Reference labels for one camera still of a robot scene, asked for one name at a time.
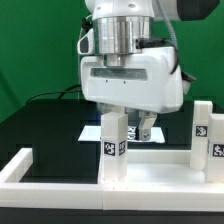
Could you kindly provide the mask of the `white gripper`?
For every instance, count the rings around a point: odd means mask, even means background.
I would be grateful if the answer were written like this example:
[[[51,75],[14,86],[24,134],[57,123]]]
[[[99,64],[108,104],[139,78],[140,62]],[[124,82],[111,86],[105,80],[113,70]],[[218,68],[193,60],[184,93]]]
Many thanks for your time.
[[[106,67],[101,56],[81,60],[84,97],[98,102],[101,115],[118,115],[123,107],[139,112],[138,140],[151,139],[156,113],[171,113],[183,104],[183,81],[173,47],[145,48],[127,55],[124,67]]]

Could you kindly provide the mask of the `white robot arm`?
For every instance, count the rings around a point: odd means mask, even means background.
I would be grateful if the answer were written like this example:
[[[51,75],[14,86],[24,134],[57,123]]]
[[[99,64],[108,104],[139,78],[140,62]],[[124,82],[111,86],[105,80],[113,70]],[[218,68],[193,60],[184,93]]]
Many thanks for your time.
[[[195,78],[181,70],[171,38],[157,37],[157,21],[195,21],[208,17],[221,0],[85,0],[92,20],[78,44],[81,85],[89,101],[139,111],[139,140],[151,138],[159,114],[180,109]]]

